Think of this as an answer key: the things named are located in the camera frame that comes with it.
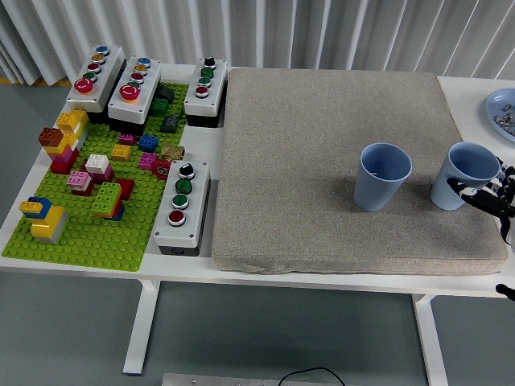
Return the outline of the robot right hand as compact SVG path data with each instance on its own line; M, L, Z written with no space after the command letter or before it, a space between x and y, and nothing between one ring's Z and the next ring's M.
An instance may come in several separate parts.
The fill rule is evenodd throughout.
M499 218L501 237L514 250L514 166L497 160L501 171L486 189L470 187L453 177L447 179L447 184L465 203Z

